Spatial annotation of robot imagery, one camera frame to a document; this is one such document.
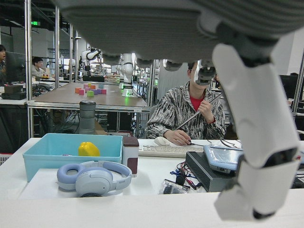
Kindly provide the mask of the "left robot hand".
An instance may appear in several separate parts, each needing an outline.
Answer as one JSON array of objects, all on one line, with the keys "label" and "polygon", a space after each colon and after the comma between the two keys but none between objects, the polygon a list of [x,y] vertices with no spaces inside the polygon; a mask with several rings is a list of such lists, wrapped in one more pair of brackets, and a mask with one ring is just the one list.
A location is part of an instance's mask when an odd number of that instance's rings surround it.
[{"label": "left robot hand", "polygon": [[64,18],[104,60],[135,53],[172,69],[197,61],[195,82],[220,77],[244,155],[236,179],[219,195],[222,219],[276,213],[292,185],[299,139],[271,52],[304,25],[301,0],[56,0]]}]

